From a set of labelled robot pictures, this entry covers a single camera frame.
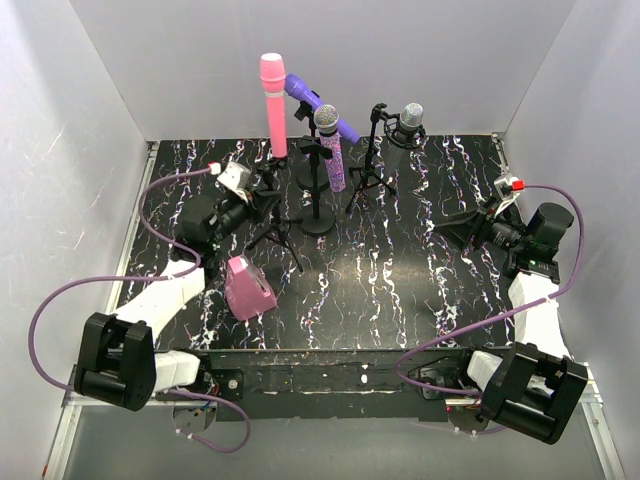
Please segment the black round-base stand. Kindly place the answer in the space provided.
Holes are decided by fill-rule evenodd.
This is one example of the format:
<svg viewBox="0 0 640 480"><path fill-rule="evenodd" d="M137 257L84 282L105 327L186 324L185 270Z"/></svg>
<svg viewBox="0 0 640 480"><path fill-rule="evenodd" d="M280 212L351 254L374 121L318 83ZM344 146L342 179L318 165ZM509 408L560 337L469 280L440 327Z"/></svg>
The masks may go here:
<svg viewBox="0 0 640 480"><path fill-rule="evenodd" d="M309 103L307 103L306 101L300 101L299 107L294 113L294 116L299 121L307 119L311 136L316 136L316 125L313 119L312 107ZM305 160L298 166L296 170L296 184L302 190L310 190L313 186L313 178L308 155L305 155ZM318 167L318 186L321 191L329 188L328 176L323 165L320 165Z"/></svg>
<svg viewBox="0 0 640 480"><path fill-rule="evenodd" d="M324 147L319 139L311 136L302 137L300 151L309 156L312 180L310 189L311 206L301 210L301 216L299 217L300 230L303 234L311 237L325 236L335 226L336 217L331 208L320 206L321 190L319 188L318 167L320 158L332 158L332 151L330 148Z"/></svg>

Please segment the purple glitter microphone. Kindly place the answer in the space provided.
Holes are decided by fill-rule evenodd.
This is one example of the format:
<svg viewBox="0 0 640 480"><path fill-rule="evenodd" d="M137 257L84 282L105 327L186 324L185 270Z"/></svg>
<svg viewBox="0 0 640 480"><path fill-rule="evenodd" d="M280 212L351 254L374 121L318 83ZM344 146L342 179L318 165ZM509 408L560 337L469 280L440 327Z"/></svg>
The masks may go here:
<svg viewBox="0 0 640 480"><path fill-rule="evenodd" d="M346 189L338 121L339 114L332 105L321 105L314 112L314 123L319 131L321 145L331 150L331 157L325 160L325 166L329 186L334 193L340 193Z"/></svg>

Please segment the black tripod shock-mount stand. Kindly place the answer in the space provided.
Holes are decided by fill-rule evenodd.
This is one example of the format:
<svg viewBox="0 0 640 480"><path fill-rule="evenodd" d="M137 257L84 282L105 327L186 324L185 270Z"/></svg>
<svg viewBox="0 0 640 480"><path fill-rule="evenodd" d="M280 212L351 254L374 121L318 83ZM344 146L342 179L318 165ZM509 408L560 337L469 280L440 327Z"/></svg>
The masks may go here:
<svg viewBox="0 0 640 480"><path fill-rule="evenodd" d="M382 123L385 133L385 124L387 123L389 117L391 115L394 115L388 113L386 111L386 108L387 105L385 103L378 103L372 108L370 114L371 129L364 164L362 166L350 167L348 169L350 177L353 177L355 173L359 175L359 181L354 189L354 193L351 199L346 206L345 212L347 214L352 211L356 198L359 195L364 194L369 189L382 185L390 195L395 196L397 194L397 190L377 173L376 167L374 166L374 157L379 152L379 148L375 145L377 126L379 123Z"/></svg>

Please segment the purple smooth microphone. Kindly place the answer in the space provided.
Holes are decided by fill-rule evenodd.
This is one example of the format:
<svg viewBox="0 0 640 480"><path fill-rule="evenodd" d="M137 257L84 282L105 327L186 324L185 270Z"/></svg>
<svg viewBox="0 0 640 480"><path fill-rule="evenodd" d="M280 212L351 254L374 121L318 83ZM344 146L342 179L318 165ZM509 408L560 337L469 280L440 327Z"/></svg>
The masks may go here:
<svg viewBox="0 0 640 480"><path fill-rule="evenodd" d="M320 106L325 105L325 102L312 91L300 77L293 73L286 75L285 91L295 100L309 104L312 112L315 112ZM360 135L342 116L339 116L337 130L343 138L352 144L356 144L360 139Z"/></svg>

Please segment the silver microphone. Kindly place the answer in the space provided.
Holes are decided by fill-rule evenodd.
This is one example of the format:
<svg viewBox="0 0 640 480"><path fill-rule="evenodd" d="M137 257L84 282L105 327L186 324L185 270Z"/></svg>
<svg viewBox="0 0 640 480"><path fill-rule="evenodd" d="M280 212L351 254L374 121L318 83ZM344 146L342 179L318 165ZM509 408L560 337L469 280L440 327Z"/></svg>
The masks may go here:
<svg viewBox="0 0 640 480"><path fill-rule="evenodd" d="M406 153L418 149L426 138L422 125L424 110L419 103L409 103L399 114L391 115L385 124L385 133L392 145L386 170L394 172Z"/></svg>

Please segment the pink microphone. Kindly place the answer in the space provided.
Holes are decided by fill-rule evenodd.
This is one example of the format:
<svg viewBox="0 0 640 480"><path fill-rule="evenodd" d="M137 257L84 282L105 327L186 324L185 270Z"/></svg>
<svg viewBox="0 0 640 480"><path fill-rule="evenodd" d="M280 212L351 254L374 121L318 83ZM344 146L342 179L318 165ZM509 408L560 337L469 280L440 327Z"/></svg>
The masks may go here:
<svg viewBox="0 0 640 480"><path fill-rule="evenodd" d="M275 52L260 57L260 80L262 82L267 109L267 119L272 155L287 156L285 84L286 70L282 56Z"/></svg>

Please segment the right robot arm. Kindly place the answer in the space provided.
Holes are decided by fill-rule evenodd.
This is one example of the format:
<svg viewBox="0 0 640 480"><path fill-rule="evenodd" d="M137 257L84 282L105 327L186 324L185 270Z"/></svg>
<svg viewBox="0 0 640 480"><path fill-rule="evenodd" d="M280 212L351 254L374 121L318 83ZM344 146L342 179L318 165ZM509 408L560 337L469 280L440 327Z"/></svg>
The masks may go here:
<svg viewBox="0 0 640 480"><path fill-rule="evenodd" d="M481 418L549 445L560 439L588 381L586 368L570 357L552 297L560 287L554 257L573 222L569 210L546 202L524 223L514 206L490 198L435 228L460 250L489 243L506 253L514 344L504 354L471 349L459 374L481 392Z"/></svg>

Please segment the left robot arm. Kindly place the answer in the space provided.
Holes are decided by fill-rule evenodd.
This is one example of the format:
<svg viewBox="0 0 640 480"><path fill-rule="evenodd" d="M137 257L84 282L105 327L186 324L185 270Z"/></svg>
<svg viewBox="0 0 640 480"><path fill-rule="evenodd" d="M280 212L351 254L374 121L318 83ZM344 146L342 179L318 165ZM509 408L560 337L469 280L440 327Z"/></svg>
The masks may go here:
<svg viewBox="0 0 640 480"><path fill-rule="evenodd" d="M204 393L209 363L188 350L158 353L158 334L218 271L222 242L247 222L262 223L281 201L275 190L188 199L162 278L110 314L85 322L74 377L77 393L131 411L175 387Z"/></svg>

